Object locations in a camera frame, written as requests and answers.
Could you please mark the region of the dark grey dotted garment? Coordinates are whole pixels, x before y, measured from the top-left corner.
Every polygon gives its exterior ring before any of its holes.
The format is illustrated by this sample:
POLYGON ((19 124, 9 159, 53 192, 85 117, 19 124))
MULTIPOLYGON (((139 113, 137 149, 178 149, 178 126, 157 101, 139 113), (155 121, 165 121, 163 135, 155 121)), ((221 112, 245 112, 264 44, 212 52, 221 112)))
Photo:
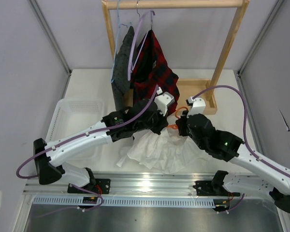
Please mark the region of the dark grey dotted garment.
POLYGON ((123 39, 119 52, 115 56, 111 85, 117 111, 124 108, 124 96, 130 89, 130 81, 128 81, 128 64, 133 38, 134 28, 130 26, 123 39))

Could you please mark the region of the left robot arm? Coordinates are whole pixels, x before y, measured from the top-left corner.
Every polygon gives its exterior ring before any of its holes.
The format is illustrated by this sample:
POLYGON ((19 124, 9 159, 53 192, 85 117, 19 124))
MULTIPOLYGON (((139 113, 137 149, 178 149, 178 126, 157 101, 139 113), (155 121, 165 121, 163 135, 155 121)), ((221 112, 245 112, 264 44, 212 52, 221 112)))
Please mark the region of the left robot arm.
POLYGON ((133 107, 111 112, 90 128, 63 140, 46 143, 34 141, 34 159, 40 185, 57 181, 70 184, 69 193, 91 193, 96 179, 89 168, 79 168, 66 161, 87 149, 111 144, 132 137, 135 133, 150 130, 155 134, 168 125, 166 115, 171 97, 161 95, 153 101, 143 99, 133 107))

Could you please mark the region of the aluminium frame post left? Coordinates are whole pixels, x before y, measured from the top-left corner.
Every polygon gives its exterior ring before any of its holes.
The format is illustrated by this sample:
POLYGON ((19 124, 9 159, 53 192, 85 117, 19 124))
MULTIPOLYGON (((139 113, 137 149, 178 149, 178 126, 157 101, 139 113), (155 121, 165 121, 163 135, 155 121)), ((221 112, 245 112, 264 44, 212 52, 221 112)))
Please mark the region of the aluminium frame post left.
POLYGON ((32 9, 32 11, 34 12, 43 32, 45 33, 51 47, 53 48, 54 52, 56 53, 56 56, 58 57, 63 69, 65 70, 65 72, 67 73, 67 75, 71 75, 72 71, 63 55, 63 52, 44 16, 43 11, 41 10, 39 3, 37 0, 28 0, 28 3, 32 9))

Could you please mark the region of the orange hanger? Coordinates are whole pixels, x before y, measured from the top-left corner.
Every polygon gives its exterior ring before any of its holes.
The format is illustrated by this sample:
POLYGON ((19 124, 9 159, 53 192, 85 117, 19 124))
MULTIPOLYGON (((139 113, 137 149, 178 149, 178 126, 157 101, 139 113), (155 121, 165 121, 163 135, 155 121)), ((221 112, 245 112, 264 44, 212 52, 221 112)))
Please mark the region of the orange hanger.
MULTIPOLYGON (((174 113, 174 116, 176 117, 176 119, 179 119, 180 118, 179 113, 183 112, 185 110, 188 110, 188 108, 186 106, 181 106, 181 107, 177 108, 175 113, 174 113)), ((167 128, 170 128, 170 129, 173 129, 173 130, 177 130, 178 126, 176 124, 172 124, 172 125, 168 125, 167 128)))

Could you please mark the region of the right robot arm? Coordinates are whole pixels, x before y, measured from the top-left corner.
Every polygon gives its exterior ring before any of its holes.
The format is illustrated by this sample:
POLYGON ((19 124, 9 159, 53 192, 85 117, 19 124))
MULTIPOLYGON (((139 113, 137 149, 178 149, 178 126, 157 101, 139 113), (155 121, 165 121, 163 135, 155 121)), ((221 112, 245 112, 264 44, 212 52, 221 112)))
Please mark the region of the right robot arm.
POLYGON ((268 159, 262 154, 250 151, 238 136, 217 130, 202 114, 181 116, 176 122, 179 135, 190 137, 200 150, 215 159, 241 166, 258 179, 239 176, 218 170, 210 187, 194 185, 197 194, 209 196, 247 196, 267 199, 279 209, 290 214, 290 169, 268 159))

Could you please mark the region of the red black plaid garment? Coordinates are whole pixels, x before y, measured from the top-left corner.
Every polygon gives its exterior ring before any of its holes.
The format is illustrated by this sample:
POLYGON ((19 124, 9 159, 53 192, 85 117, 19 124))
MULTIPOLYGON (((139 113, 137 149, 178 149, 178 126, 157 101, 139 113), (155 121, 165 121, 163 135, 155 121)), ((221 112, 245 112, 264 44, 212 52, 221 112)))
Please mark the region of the red black plaid garment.
POLYGON ((148 31, 137 47, 137 55, 139 57, 131 74, 133 103, 149 99, 155 86, 158 85, 163 92, 168 92, 174 97, 174 103, 168 106, 167 115, 173 114, 180 97, 176 85, 179 77, 168 67, 162 48, 152 30, 148 31))

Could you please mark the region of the light blue hanger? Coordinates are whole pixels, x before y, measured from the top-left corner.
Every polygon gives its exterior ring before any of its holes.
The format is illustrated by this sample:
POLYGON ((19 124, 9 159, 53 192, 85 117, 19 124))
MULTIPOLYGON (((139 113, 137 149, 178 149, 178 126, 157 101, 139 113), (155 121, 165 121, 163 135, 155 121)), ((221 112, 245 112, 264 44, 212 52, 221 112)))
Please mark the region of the light blue hanger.
POLYGON ((121 20, 120 20, 120 12, 119 12, 119 4, 120 4, 121 0, 118 0, 117 1, 117 5, 116 5, 116 14, 117 14, 117 22, 118 22, 118 25, 117 25, 117 34, 116 34, 116 40, 115 40, 115 52, 114 52, 114 57, 113 57, 113 65, 112 65, 112 68, 111 68, 111 84, 114 82, 114 79, 113 79, 113 74, 114 74, 114 68, 115 68, 115 60, 116 60, 116 56, 117 56, 117 47, 118 47, 118 39, 119 39, 119 36, 120 36, 120 31, 121 31, 121 27, 124 26, 126 27, 127 29, 130 28, 130 26, 132 25, 131 22, 129 22, 128 24, 123 24, 121 23, 121 20))

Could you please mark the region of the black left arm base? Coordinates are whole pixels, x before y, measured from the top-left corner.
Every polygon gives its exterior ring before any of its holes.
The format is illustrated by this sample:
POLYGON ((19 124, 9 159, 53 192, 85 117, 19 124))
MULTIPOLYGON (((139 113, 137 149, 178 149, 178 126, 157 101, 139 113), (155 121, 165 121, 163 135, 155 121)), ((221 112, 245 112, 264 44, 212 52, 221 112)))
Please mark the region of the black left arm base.
POLYGON ((111 186, 111 179, 105 178, 98 178, 95 179, 95 184, 87 184, 81 189, 74 187, 72 184, 69 184, 67 192, 68 193, 75 193, 75 194, 86 194, 90 192, 95 192, 97 194, 109 194, 110 193, 110 186, 111 186))

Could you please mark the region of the white plastic basket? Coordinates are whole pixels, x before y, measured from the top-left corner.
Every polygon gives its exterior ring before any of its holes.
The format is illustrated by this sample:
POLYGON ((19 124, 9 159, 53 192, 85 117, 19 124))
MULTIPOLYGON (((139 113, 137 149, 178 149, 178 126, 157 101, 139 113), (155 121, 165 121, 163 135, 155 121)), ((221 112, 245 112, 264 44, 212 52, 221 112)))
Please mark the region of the white plastic basket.
POLYGON ((48 143, 72 136, 100 121, 105 113, 104 101, 100 99, 61 99, 44 140, 48 143))

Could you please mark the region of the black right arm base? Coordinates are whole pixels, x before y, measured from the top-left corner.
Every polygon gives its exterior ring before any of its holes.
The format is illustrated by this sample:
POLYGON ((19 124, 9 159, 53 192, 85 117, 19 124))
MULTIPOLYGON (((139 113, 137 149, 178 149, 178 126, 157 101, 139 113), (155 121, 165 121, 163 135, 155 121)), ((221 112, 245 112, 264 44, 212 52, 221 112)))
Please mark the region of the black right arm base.
POLYGON ((221 183, 210 180, 195 181, 192 186, 197 193, 197 196, 228 196, 229 192, 222 186, 221 183))

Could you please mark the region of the white pleated skirt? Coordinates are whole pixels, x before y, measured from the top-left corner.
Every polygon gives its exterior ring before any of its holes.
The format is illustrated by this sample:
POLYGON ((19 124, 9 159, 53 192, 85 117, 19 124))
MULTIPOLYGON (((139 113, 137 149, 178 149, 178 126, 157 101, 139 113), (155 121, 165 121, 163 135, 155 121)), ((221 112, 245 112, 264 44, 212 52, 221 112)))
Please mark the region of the white pleated skirt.
POLYGON ((190 137, 170 128, 164 128, 160 135, 150 130, 134 134, 133 145, 121 148, 120 155, 118 167, 134 160, 165 174, 177 173, 196 160, 208 160, 190 137))

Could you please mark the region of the aluminium mounting rail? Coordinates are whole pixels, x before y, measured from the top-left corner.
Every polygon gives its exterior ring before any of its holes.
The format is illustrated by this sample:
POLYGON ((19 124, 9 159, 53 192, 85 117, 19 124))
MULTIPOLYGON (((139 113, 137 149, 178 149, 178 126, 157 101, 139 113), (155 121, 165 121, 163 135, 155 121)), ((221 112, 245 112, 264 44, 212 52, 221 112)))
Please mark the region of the aluminium mounting rail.
MULTIPOLYGON (((184 198, 196 195, 196 189, 193 188, 196 181, 211 182, 213 175, 207 174, 157 174, 157 173, 96 173, 94 177, 103 195, 118 197, 170 197, 184 198), (110 179, 106 184, 102 184, 100 179, 110 179)), ((273 190, 269 182, 262 180, 255 175, 237 175, 235 184, 243 184, 244 177, 249 181, 257 181, 257 190, 273 190)), ((64 195, 68 194, 68 184, 57 181, 49 185, 40 185, 37 178, 26 181, 23 194, 41 194, 41 195, 64 195)))

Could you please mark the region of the aluminium frame post right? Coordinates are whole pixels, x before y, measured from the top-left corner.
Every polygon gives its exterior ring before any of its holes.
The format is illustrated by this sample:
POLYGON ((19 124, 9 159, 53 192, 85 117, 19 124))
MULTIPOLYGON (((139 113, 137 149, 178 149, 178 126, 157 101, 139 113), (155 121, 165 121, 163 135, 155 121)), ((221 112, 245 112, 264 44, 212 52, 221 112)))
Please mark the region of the aluminium frame post right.
POLYGON ((269 29, 271 28, 274 20, 276 19, 277 15, 280 13, 281 8, 283 7, 285 0, 276 0, 273 8, 269 12, 263 26, 261 27, 256 39, 254 40, 251 48, 249 49, 244 61, 242 62, 239 70, 237 71, 237 75, 239 78, 243 75, 246 67, 253 59, 254 55, 256 54, 259 46, 261 45, 262 41, 265 39, 269 29))

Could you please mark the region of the aluminium frame post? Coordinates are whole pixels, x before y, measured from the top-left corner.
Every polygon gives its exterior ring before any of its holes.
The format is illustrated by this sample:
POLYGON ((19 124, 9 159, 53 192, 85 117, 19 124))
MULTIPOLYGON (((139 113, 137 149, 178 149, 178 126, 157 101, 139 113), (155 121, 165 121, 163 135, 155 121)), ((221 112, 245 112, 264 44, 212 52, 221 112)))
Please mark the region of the aluminium frame post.
POLYGON ((34 12, 43 32, 45 33, 51 47, 53 48, 54 52, 56 53, 56 56, 58 57, 63 69, 65 70, 65 72, 67 73, 67 75, 71 75, 72 71, 63 55, 63 52, 44 16, 43 11, 41 10, 39 3, 37 0, 28 0, 28 3, 32 9, 32 11, 34 12))
POLYGON ((237 71, 237 75, 239 78, 243 75, 246 67, 253 59, 254 55, 256 54, 259 46, 261 45, 262 41, 265 39, 269 29, 271 28, 274 20, 276 19, 277 15, 280 13, 281 8, 283 7, 285 0, 276 0, 273 8, 269 12, 263 26, 261 27, 256 39, 254 40, 251 48, 249 49, 244 61, 242 62, 239 70, 237 71))

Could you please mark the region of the wooden clothes rack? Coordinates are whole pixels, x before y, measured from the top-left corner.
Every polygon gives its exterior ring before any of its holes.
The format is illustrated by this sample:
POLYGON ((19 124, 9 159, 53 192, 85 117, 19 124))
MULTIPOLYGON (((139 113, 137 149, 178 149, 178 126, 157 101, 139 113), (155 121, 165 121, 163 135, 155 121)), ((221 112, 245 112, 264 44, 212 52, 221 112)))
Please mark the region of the wooden clothes rack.
POLYGON ((249 5, 248 0, 103 0, 101 2, 106 31, 108 35, 112 58, 115 58, 116 41, 110 10, 139 10, 139 9, 198 9, 198 8, 235 8, 232 24, 228 31, 222 51, 211 79, 179 79, 177 85, 180 90, 179 105, 182 106, 186 99, 193 93, 199 93, 209 87, 217 85, 223 71, 225 62, 240 28, 241 22, 249 5))

